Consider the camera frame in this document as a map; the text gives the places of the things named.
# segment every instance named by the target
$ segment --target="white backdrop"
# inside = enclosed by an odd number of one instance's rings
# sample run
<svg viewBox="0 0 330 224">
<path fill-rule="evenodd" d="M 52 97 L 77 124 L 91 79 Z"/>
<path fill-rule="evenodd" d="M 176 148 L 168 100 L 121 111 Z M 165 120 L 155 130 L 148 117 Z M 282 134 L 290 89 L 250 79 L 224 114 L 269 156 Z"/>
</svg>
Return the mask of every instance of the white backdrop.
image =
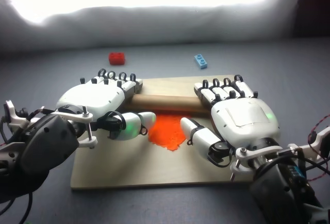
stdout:
<svg viewBox="0 0 330 224">
<path fill-rule="evenodd" d="M 0 50 L 289 37 L 298 0 L 0 0 Z"/>
</svg>

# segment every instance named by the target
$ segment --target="white robotic hand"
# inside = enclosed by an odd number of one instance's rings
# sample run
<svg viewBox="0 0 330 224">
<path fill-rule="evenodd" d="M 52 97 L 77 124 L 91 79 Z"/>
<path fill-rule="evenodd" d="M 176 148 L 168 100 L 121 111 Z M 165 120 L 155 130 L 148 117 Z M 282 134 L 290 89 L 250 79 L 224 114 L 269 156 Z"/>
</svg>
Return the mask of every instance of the white robotic hand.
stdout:
<svg viewBox="0 0 330 224">
<path fill-rule="evenodd" d="M 91 129 L 87 127 L 89 137 L 91 131 L 104 129 L 110 132 L 109 137 L 113 140 L 130 140 L 137 135 L 146 135 L 149 128 L 153 126 L 156 115 L 152 112 L 124 113 L 116 112 L 116 109 L 128 98 L 138 93 L 143 85 L 141 79 L 131 74 L 121 72 L 116 77 L 115 72 L 106 73 L 101 69 L 98 75 L 85 83 L 80 79 L 81 85 L 69 89 L 59 99 L 56 108 L 61 112 L 78 113 L 76 108 L 83 107 L 93 115 L 90 123 Z"/>
<path fill-rule="evenodd" d="M 204 80 L 194 86 L 196 95 L 211 109 L 216 134 L 194 120 L 181 120 L 188 144 L 218 167 L 228 166 L 235 151 L 237 155 L 237 151 L 270 153 L 282 149 L 277 143 L 280 132 L 272 110 L 257 98 L 258 93 L 252 92 L 240 75 L 236 75 L 234 80 L 231 82 L 225 78 L 221 82 L 214 79 L 213 83 Z M 229 157 L 229 164 L 220 164 L 225 157 Z M 240 166 L 240 163 L 232 165 L 231 170 L 253 173 L 251 167 L 247 164 Z"/>
</svg>

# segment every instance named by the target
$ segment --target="red lego brick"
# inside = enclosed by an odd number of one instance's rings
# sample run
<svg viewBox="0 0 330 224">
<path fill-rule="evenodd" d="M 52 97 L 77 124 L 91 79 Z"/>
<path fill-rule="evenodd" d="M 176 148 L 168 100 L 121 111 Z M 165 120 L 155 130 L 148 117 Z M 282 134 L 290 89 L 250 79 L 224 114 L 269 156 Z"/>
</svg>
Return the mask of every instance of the red lego brick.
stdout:
<svg viewBox="0 0 330 224">
<path fill-rule="evenodd" d="M 124 53 L 110 53 L 109 63 L 111 65 L 123 65 L 125 64 L 125 54 Z"/>
</svg>

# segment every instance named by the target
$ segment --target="red wire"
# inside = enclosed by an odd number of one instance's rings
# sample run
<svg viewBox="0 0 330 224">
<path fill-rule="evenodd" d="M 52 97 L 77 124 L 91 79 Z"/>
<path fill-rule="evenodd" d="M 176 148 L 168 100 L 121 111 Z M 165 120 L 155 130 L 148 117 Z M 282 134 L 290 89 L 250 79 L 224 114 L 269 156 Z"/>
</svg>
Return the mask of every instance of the red wire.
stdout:
<svg viewBox="0 0 330 224">
<path fill-rule="evenodd" d="M 321 156 L 321 153 L 319 153 L 319 152 L 317 152 L 312 146 L 311 146 L 311 144 L 309 143 L 309 141 L 310 141 L 310 137 L 311 137 L 311 135 L 313 134 L 313 132 L 316 130 L 316 128 L 319 126 L 319 124 L 320 123 L 322 123 L 323 121 L 325 121 L 328 117 L 330 117 L 330 114 L 329 115 L 327 115 L 327 116 L 325 116 L 324 118 L 322 118 L 315 126 L 314 126 L 314 128 L 312 128 L 312 130 L 311 130 L 311 132 L 310 132 L 310 134 L 309 134 L 309 136 L 308 136 L 308 145 L 309 145 L 309 147 L 313 150 L 313 152 L 315 152 L 315 153 L 317 153 L 324 161 L 325 161 L 325 164 L 326 164 L 326 169 L 328 170 L 328 162 L 325 160 L 325 158 L 323 157 L 323 156 Z M 315 181 L 315 180 L 317 180 L 317 179 L 320 179 L 320 178 L 322 178 L 324 175 L 326 175 L 326 173 L 323 173 L 322 175 L 320 175 L 320 176 L 317 176 L 316 178 L 312 178 L 312 179 L 308 179 L 308 182 L 311 182 L 311 181 Z"/>
</svg>

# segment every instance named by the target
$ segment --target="orange dough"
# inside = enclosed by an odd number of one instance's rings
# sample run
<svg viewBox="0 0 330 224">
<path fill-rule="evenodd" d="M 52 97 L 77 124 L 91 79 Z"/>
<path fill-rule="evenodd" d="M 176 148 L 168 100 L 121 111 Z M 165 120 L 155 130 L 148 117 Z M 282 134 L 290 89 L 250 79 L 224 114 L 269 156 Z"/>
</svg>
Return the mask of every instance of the orange dough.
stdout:
<svg viewBox="0 0 330 224">
<path fill-rule="evenodd" d="M 156 122 L 149 130 L 149 141 L 171 151 L 177 150 L 186 139 L 180 127 L 183 116 L 175 114 L 156 114 L 156 116 Z"/>
</svg>

